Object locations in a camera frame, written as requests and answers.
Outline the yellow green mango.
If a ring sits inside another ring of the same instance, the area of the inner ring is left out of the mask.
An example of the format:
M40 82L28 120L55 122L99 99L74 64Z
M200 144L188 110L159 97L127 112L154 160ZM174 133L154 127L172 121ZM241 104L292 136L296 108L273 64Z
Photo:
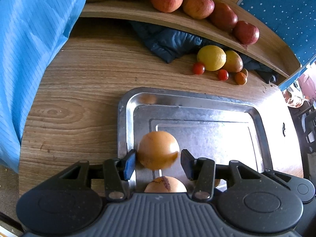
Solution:
M226 62L222 69L228 71L229 73L237 73L243 69L243 61L239 54L233 50L228 50L226 53Z

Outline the light blue garment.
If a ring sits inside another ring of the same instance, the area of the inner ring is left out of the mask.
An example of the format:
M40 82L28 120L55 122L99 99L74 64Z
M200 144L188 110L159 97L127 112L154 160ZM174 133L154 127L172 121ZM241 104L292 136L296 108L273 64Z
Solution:
M27 116L86 0L1 0L1 164L18 172Z

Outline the metal baking tray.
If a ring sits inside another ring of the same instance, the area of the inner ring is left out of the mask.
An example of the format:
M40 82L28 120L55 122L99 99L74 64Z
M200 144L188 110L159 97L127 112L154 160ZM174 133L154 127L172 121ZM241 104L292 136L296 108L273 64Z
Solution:
M237 160L263 172L272 168L260 113L253 104L221 96L135 88L118 104L118 157L137 149L152 131L173 135L194 157L227 165Z

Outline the yellow lemon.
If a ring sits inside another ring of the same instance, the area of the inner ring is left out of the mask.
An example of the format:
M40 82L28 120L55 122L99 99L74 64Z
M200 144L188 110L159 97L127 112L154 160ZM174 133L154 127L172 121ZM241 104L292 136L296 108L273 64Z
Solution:
M203 63L206 71L217 71L226 63L226 53L218 46L207 45L197 54L197 61Z

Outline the pale speckled round fruit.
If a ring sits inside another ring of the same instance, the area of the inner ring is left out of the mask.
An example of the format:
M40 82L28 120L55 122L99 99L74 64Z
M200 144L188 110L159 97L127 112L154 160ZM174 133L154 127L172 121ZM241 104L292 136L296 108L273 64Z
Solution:
M144 190L145 193L185 193L185 185L174 177L161 176L151 181Z

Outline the dark blue jacket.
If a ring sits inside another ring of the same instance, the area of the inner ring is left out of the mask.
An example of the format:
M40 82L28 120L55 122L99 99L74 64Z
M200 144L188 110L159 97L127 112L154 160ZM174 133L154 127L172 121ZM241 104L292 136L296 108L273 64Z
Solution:
M131 26L139 40L166 63L171 63L176 58L187 54L196 54L206 45L215 45L224 51L230 50L229 47L220 43L169 27L141 22L131 22ZM244 67L249 71L256 71L265 83L278 81L280 75L273 69L243 53L239 52L238 55L241 57Z

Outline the blue dotted fabric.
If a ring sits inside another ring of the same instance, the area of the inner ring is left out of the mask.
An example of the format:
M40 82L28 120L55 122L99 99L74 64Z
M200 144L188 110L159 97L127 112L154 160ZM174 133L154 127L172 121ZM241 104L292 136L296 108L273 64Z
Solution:
M285 90L315 62L315 0L238 0L238 5L275 32L299 61L299 70Z

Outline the red apple rightmost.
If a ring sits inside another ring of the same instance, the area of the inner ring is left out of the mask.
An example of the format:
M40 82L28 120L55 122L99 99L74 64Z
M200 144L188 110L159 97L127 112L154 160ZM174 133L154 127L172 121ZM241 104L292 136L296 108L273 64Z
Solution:
M258 27L243 20L237 22L232 33L233 36L244 45L255 44L260 36Z

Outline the small orange mandarin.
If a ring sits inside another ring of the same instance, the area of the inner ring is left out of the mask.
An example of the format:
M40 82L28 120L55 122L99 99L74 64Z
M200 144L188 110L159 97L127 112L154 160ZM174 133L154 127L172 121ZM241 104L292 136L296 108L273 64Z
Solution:
M244 85L247 83L247 75L242 72L238 72L234 76L235 82L238 85Z

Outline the wooden curved shelf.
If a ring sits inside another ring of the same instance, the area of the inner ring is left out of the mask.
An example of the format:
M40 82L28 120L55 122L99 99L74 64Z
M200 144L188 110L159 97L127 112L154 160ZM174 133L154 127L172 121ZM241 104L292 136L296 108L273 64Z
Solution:
M230 0L213 1L227 3L240 20L258 27L259 40L253 45L243 46L231 34L216 28L208 20L195 20L186 15L182 9L172 13L159 12L153 8L149 0L129 2L105 0L103 2L87 3L80 15L81 17L90 18L133 20L202 36L246 54L286 78L291 77L301 68L299 60L290 47L259 19Z

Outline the red cherry tomato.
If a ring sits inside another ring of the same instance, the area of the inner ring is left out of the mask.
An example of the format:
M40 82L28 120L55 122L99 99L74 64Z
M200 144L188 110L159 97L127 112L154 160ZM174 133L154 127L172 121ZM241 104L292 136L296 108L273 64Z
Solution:
M220 69L217 72L217 77L220 81L226 81L229 78L229 73L225 69Z
M202 75L205 72L205 65L201 62L196 62L193 64L192 72L195 75Z

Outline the small brown fruit back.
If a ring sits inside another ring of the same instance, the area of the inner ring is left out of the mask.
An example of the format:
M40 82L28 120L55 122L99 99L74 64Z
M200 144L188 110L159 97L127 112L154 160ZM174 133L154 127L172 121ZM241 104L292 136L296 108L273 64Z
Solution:
M241 70L241 73L244 73L246 75L246 77L248 77L248 70L247 69L243 68Z

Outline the pale orange round fruit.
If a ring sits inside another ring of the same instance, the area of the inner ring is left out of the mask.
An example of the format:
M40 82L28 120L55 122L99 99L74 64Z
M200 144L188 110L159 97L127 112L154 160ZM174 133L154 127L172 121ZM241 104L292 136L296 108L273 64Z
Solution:
M152 171L169 168L180 153L176 138L165 131L147 133L137 148L138 161Z

